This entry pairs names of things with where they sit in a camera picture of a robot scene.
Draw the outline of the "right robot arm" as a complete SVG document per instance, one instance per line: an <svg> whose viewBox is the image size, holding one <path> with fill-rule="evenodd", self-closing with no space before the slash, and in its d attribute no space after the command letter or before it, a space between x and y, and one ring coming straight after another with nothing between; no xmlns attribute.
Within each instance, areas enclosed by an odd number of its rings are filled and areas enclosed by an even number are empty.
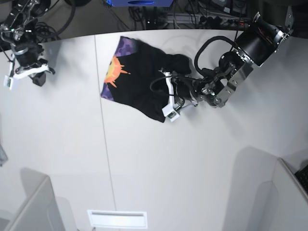
<svg viewBox="0 0 308 231"><path fill-rule="evenodd" d="M76 2L70 1L71 12L68 20L57 31L46 32L39 29L38 19L51 9L50 0L18 0L6 20L0 25L0 39L10 45L11 55L6 56L10 63L9 72L4 77L4 86L12 89L21 79L29 77L32 83L43 86L46 74L55 74L48 61L42 56L44 48L38 38L59 37L72 22L76 12Z"/></svg>

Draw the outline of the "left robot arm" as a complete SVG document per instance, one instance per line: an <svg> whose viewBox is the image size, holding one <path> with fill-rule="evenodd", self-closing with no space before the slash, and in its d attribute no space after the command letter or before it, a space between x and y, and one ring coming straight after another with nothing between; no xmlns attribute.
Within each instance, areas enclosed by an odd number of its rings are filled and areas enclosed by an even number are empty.
<svg viewBox="0 0 308 231"><path fill-rule="evenodd" d="M248 28L237 38L225 36L208 39L197 52L193 65L202 77L172 75L171 99L182 108L187 101L194 106L205 101L212 107L223 107L236 89L247 79L253 67L262 66L293 32L293 9L290 4L276 5L269 11L273 19L257 12ZM205 49L215 41L224 41L231 50L224 53L215 69L200 68L198 61Z"/></svg>

